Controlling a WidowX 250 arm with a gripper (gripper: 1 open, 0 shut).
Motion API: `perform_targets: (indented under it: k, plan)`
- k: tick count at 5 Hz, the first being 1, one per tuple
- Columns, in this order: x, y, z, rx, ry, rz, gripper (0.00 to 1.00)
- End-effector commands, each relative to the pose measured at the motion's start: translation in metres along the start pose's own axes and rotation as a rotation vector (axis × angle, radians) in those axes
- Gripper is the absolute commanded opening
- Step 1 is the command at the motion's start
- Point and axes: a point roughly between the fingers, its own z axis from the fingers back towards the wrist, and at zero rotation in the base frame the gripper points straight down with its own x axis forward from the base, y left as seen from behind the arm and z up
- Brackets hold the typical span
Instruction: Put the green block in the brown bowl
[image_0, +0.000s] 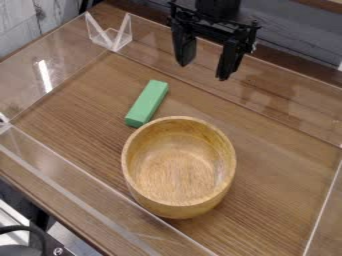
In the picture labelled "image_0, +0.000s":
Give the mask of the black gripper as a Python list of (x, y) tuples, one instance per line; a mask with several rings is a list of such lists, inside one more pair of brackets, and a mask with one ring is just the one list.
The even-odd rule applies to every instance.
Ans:
[(224, 44), (216, 67), (216, 78), (224, 81), (237, 70), (244, 44), (253, 45), (260, 26), (255, 20), (239, 18), (241, 0), (195, 0), (189, 8), (180, 0), (169, 0), (168, 24), (172, 31), (173, 53), (184, 67), (196, 56), (196, 36)]

